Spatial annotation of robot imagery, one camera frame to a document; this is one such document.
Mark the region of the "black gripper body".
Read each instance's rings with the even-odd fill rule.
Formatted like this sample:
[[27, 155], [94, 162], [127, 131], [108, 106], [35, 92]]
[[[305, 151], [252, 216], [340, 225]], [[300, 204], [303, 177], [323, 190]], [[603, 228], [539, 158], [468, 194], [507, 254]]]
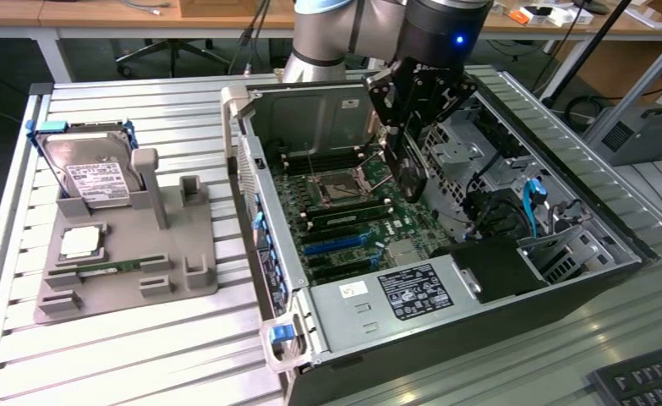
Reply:
[[395, 51], [395, 69], [400, 72], [461, 69], [491, 7], [491, 1], [409, 1]]

